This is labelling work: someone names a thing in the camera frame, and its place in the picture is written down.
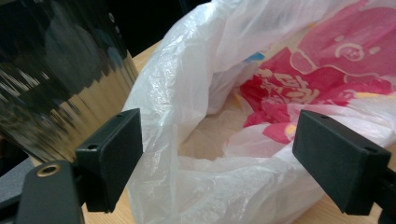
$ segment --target crinkled plastic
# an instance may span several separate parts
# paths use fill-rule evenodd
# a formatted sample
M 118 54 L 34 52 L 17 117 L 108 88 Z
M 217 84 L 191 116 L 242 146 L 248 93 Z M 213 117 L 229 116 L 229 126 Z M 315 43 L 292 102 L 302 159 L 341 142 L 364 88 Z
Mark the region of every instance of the crinkled plastic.
M 250 55 L 353 2 L 214 0 L 174 25 L 124 107 L 142 116 L 145 153 L 128 184 L 136 223 L 290 223 L 323 195 L 292 139 L 263 135 L 268 123 L 242 129 L 252 110 L 234 87 L 258 68 Z M 391 96 L 378 97 L 290 105 L 290 121 L 302 108 L 325 112 L 385 146 L 396 115 Z M 288 125 L 274 132 L 288 139 Z

